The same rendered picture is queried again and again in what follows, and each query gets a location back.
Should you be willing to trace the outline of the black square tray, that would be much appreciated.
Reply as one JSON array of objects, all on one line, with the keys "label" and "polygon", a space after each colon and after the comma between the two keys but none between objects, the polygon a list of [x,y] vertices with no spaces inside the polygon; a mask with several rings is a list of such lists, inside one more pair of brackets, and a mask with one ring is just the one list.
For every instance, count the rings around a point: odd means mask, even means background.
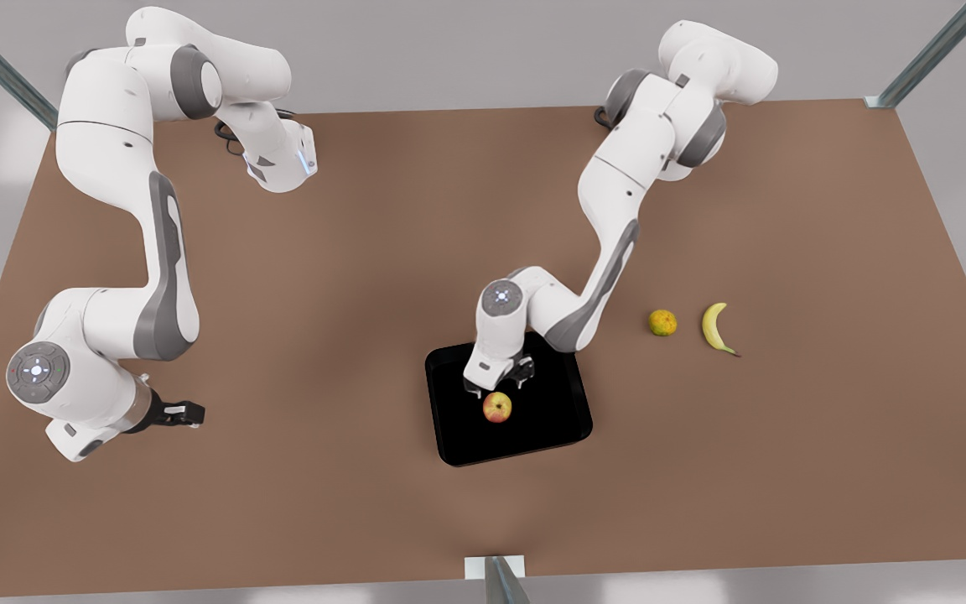
[{"label": "black square tray", "polygon": [[529,454],[585,440],[593,429],[582,378],[574,353],[560,353],[529,331],[525,352],[536,373],[521,388],[499,382],[512,400],[508,420],[490,422],[482,398],[461,382],[472,344],[434,349],[424,361],[432,405],[434,437],[440,458],[449,466],[475,464]]}]

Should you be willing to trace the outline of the yellow banana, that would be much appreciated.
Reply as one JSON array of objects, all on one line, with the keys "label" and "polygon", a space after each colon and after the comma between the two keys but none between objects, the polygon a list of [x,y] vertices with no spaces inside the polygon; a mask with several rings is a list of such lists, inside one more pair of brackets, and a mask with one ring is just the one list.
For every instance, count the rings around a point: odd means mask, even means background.
[{"label": "yellow banana", "polygon": [[727,307],[727,303],[718,302],[706,309],[703,314],[701,324],[703,336],[709,343],[709,346],[713,347],[714,349],[731,353],[731,355],[736,356],[736,358],[740,358],[741,354],[735,351],[735,349],[725,345],[725,342],[722,341],[722,336],[719,333],[718,317],[725,307]]}]

